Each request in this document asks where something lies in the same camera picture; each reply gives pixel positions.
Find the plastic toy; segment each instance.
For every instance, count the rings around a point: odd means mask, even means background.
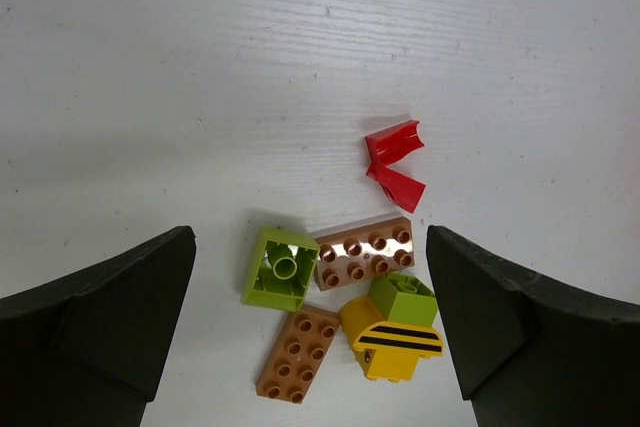
[[[379,277],[371,283],[367,295],[382,316],[392,322],[431,327],[438,313],[435,294],[410,275]]]
[[[365,142],[371,162],[395,164],[414,150],[424,147],[418,137],[418,120],[409,120],[394,127],[367,135]]]
[[[263,227],[251,258],[242,303],[290,312],[300,309],[318,252],[312,237]]]
[[[416,211],[422,194],[427,188],[422,182],[384,165],[371,164],[367,171],[367,177],[380,184],[391,202],[412,214]]]
[[[316,307],[289,314],[256,382],[257,394],[301,403],[339,328],[337,314]]]
[[[411,380],[421,358],[442,355],[442,338],[435,329],[386,320],[368,296],[347,303],[340,318],[369,380]]]
[[[316,281],[320,290],[404,269],[413,265],[411,222],[398,217],[316,239],[320,258]]]
[[[365,137],[371,158],[367,176],[380,184],[391,202],[410,213],[415,212],[426,185],[388,166],[424,147],[418,137],[418,124],[410,120]]]

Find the toy brick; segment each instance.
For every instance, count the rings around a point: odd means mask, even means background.
[[[313,237],[263,227],[242,303],[295,312],[304,302],[318,258]]]
[[[364,139],[372,163],[391,165],[424,147],[418,137],[418,120],[409,120],[367,135]]]
[[[435,294],[410,275],[378,277],[371,283],[368,296],[391,322],[431,327],[438,313]]]
[[[340,318],[369,380],[411,380],[420,359],[442,356],[442,336],[435,329],[386,320],[369,296],[348,302]]]
[[[414,263],[411,221],[404,217],[326,235],[316,242],[320,290],[362,282]]]
[[[382,191],[391,202],[411,214],[416,211],[422,194],[427,188],[422,182],[380,164],[371,164],[367,177],[380,184]]]
[[[261,397],[301,403],[340,328],[340,316],[305,305],[287,317],[256,382]]]

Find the wood grain texture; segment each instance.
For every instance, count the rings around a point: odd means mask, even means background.
[[[448,355],[369,383],[342,336],[313,401],[258,398],[281,315],[239,303],[253,239],[393,212],[362,137],[414,117],[426,147],[397,168],[429,186],[418,276],[438,223],[639,302],[639,6],[0,0],[0,297],[190,224],[196,267],[144,425],[473,425]]]

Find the lime green brick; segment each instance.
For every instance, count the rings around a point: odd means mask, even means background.
[[[263,227],[251,257],[242,303],[289,312],[300,309],[318,251],[313,237]]]
[[[376,278],[369,288],[369,298],[392,322],[431,327],[438,313],[435,294],[410,275],[392,273]]]

